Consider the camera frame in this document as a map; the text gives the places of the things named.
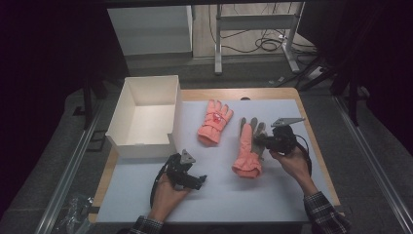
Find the sleeve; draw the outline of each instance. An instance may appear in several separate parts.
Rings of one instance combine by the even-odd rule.
[[[349,233],[351,224],[338,214],[322,192],[304,197],[304,207],[314,233],[341,234]]]
[[[129,234],[158,234],[163,223],[155,219],[140,216],[133,225]]]

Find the person's left hand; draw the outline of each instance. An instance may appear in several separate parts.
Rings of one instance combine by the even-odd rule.
[[[167,174],[162,174],[158,181],[152,210],[148,217],[163,222],[191,190],[190,188],[175,190]]]

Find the pink glove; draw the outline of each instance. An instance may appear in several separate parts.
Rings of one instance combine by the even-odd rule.
[[[240,151],[238,158],[232,166],[232,170],[238,176],[256,178],[261,175],[261,157],[265,146],[258,146],[253,143],[253,130],[257,126],[258,120],[253,118],[251,123],[246,123],[245,118],[241,119],[240,129]],[[256,135],[265,134],[265,123],[259,123]]]
[[[211,99],[207,104],[206,118],[203,125],[198,129],[198,140],[206,146],[219,143],[221,132],[230,121],[234,111],[225,104],[221,108],[221,101]]]

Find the white tabletop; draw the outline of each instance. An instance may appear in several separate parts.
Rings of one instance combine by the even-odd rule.
[[[193,190],[172,212],[167,222],[305,222],[303,193],[268,150],[264,151],[262,175],[256,179],[238,177],[231,170],[238,155],[239,120],[257,117],[267,125],[278,118],[301,117],[295,100],[222,100],[234,110],[218,146],[205,147],[197,141],[197,129],[202,125],[207,101],[184,101],[179,138],[175,144],[180,152],[186,149],[197,162],[189,170],[191,176],[207,175],[200,190]],[[313,161],[313,180],[331,201],[319,162],[309,141],[304,124],[291,125],[295,134],[309,144]],[[135,222],[150,211],[149,197],[153,181],[166,158],[157,160],[118,158],[111,182],[100,207],[97,222]]]

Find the cardboard box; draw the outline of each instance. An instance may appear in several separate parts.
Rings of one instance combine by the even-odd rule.
[[[176,153],[181,107],[178,76],[128,77],[106,136],[120,157]]]

